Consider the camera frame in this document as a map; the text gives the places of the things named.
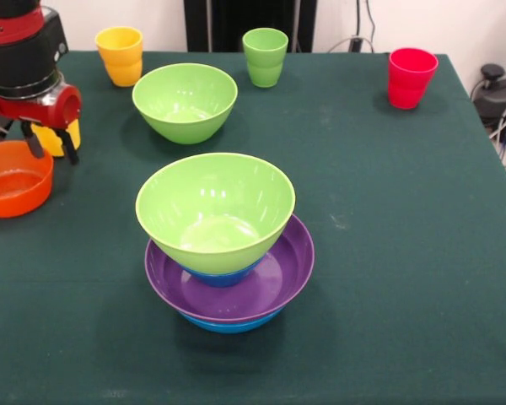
yellow cup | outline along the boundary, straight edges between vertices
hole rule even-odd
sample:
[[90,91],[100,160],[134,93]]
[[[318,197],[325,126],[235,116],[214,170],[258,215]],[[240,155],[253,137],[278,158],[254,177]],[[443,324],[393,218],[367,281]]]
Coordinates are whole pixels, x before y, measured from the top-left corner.
[[111,27],[95,36],[110,80],[119,87],[131,87],[143,72],[143,33],[132,27]]
[[[62,140],[47,127],[40,127],[39,125],[31,124],[32,131],[40,141],[41,147],[47,150],[52,156],[62,157],[64,155],[64,151],[62,150]],[[81,134],[78,128],[78,120],[72,121],[71,124],[67,127],[67,131],[69,132],[69,136],[73,142],[73,146],[75,150],[81,144]]]

cup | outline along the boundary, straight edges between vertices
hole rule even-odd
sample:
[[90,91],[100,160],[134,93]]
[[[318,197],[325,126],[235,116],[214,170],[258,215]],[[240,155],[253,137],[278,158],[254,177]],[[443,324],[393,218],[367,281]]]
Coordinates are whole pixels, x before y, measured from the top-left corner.
[[256,28],[244,34],[242,44],[251,82],[257,87],[275,86],[287,54],[285,33],[273,28]]
[[132,27],[111,27],[95,37],[110,80],[118,87],[133,86],[143,72],[143,33]]
[[[52,129],[40,127],[36,124],[31,124],[30,126],[37,139],[40,141],[41,147],[46,149],[51,156],[61,158],[64,155],[64,151],[62,150],[62,140]],[[77,150],[81,144],[81,134],[78,120],[72,121],[67,127],[67,131],[69,132],[69,136],[73,142],[73,147]]]
[[390,54],[388,99],[402,110],[415,108],[425,95],[439,60],[417,48],[401,48]]

blue bowl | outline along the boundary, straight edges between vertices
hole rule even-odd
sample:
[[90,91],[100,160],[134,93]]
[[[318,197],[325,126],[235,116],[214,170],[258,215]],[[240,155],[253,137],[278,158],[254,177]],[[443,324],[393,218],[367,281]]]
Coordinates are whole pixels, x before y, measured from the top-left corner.
[[215,323],[203,321],[201,319],[194,318],[193,316],[186,315],[182,312],[179,312],[180,315],[184,316],[189,322],[201,327],[202,329],[206,329],[210,332],[216,333],[243,333],[248,332],[250,330],[261,327],[268,321],[270,321],[274,316],[276,316],[279,312],[281,312],[283,308],[272,312],[262,318],[255,319],[254,321],[248,321],[243,323]]
[[180,266],[182,267],[186,272],[188,272],[191,276],[198,279],[199,281],[211,286],[211,287],[230,287],[232,285],[238,284],[240,281],[242,281],[244,278],[247,277],[249,273],[251,273],[251,270],[255,268],[257,264],[259,264],[262,260],[262,257],[254,262],[253,264],[250,264],[246,268],[242,268],[241,270],[234,272],[234,273],[228,273],[228,274],[205,274],[205,273],[199,273],[194,270],[191,270],[190,268]]

orange bowl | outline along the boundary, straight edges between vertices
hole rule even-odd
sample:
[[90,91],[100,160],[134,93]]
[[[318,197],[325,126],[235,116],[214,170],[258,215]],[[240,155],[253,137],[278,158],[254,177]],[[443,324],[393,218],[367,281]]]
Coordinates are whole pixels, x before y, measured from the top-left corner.
[[35,158],[25,141],[0,142],[0,218],[29,213],[51,194],[54,160]]

white wall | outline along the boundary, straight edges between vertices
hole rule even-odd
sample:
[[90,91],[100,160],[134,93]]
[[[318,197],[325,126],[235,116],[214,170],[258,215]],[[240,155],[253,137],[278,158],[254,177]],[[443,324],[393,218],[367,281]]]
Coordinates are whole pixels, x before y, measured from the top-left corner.
[[42,0],[54,8],[74,50],[95,50],[96,34],[113,25],[130,25],[143,32],[147,51],[186,51],[183,0]]
[[[467,90],[480,78],[483,63],[497,62],[506,68],[506,0],[369,2],[377,24],[376,51],[420,46],[447,53]],[[99,30],[112,25],[132,25],[143,32],[146,50],[187,50],[183,0],[42,0],[42,3],[60,13],[72,49],[95,49],[94,37]],[[355,7],[355,0],[318,0],[314,51],[325,52],[354,34]],[[364,4],[362,27],[362,35],[369,35]],[[346,49],[343,46],[336,51]]]
[[[369,37],[361,1],[361,34]],[[369,4],[377,26],[376,51],[419,46],[446,53],[467,90],[480,78],[482,64],[495,62],[506,68],[506,0],[369,0]],[[355,34],[355,0],[319,0],[317,7],[314,51],[325,52]],[[347,48],[348,43],[336,51]]]

